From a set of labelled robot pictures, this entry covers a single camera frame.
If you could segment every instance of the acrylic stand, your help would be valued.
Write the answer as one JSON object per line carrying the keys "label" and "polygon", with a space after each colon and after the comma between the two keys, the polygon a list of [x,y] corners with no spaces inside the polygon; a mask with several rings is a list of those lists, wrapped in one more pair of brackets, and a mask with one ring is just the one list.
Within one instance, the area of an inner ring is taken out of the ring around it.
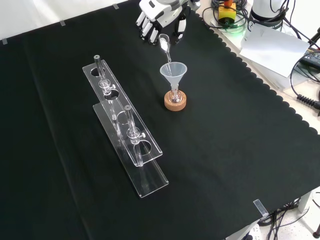
{"label": "acrylic stand", "polygon": [[83,67],[100,103],[93,106],[138,195],[169,184],[156,158],[163,153],[116,77],[100,56]]}

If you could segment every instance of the white paper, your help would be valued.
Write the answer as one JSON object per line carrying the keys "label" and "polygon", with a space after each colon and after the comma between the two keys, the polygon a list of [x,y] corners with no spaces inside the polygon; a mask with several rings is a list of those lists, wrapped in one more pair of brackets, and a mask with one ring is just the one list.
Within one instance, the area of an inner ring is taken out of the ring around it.
{"label": "white paper", "polygon": [[240,55],[287,78],[308,47],[294,36],[255,24]]}

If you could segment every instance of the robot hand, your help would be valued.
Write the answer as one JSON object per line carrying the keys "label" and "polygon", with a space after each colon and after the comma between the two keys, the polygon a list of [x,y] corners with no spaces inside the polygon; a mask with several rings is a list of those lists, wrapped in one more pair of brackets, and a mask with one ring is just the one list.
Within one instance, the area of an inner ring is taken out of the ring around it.
{"label": "robot hand", "polygon": [[186,29],[187,5],[196,11],[200,7],[200,0],[141,0],[139,6],[142,12],[136,21],[140,28],[140,37],[155,45],[162,28],[177,20],[174,32],[174,42],[177,43]]}

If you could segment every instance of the white wall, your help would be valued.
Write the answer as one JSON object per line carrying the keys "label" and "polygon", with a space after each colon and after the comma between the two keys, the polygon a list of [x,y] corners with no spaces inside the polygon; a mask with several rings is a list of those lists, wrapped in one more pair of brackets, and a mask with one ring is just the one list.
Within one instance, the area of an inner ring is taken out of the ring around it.
{"label": "white wall", "polygon": [[127,0],[0,0],[0,40]]}

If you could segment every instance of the yellow device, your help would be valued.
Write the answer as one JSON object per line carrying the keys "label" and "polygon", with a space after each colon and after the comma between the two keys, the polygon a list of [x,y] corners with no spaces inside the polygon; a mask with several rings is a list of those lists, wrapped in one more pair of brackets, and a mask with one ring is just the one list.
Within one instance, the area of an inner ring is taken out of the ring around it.
{"label": "yellow device", "polygon": [[[233,9],[236,9],[236,4],[232,3],[230,6]],[[230,8],[225,8],[224,6],[219,6],[218,8],[218,21],[221,24],[233,24],[236,20],[236,11],[230,9]]]}

